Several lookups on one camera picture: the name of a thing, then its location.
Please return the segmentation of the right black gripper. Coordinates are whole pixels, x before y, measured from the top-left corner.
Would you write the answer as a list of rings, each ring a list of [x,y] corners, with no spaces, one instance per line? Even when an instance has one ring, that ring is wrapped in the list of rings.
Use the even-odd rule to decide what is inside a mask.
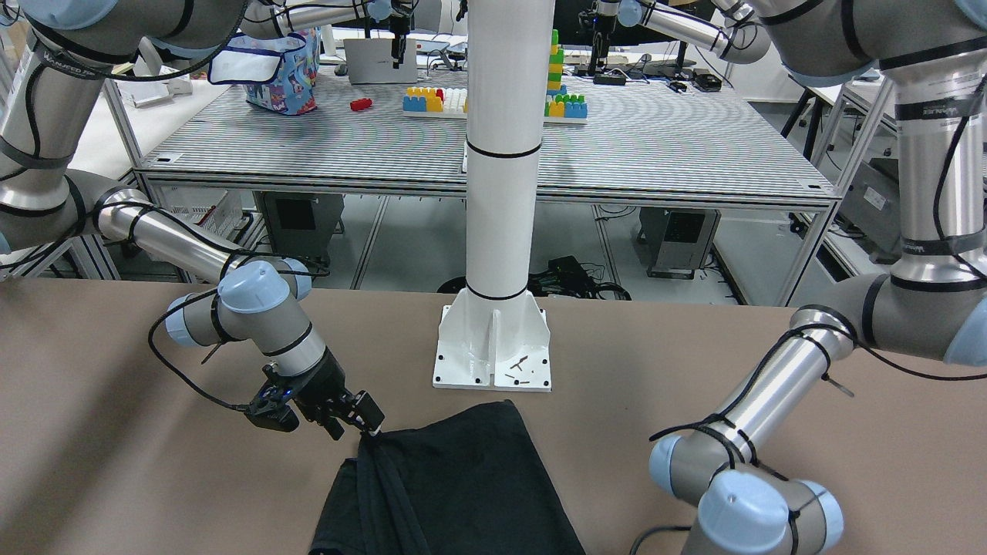
[[[275,362],[262,369],[267,376],[262,388],[276,388],[287,404],[293,402],[308,422],[321,426],[332,439],[343,435],[339,422],[348,413],[348,404],[349,425],[370,436],[380,433],[385,419],[381,408],[369,392],[352,395],[346,390],[345,373],[330,350],[325,350],[320,361],[300,375],[279,375],[278,370]]]

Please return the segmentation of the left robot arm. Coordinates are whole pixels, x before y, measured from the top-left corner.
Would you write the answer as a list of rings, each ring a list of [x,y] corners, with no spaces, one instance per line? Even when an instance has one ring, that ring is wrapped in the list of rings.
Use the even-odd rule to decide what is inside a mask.
[[[821,485],[768,470],[758,447],[855,348],[985,365],[983,1],[753,1],[804,84],[879,66],[895,87],[901,255],[839,282],[705,419],[657,432],[653,480],[698,513],[685,554],[817,554],[843,514]]]

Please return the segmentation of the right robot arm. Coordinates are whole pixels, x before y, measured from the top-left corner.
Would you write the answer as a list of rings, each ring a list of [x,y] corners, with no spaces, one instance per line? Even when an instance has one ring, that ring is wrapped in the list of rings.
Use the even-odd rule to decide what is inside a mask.
[[[152,203],[141,190],[70,168],[112,67],[144,39],[209,61],[242,25],[248,1],[20,1],[29,23],[22,81],[2,116],[2,253],[86,235],[133,242],[213,282],[160,317],[182,345],[251,341],[267,376],[247,404],[220,406],[261,428],[291,432],[307,419],[338,439],[343,426],[374,435],[384,415],[345,373],[300,305],[312,288],[306,264],[251,254]]]

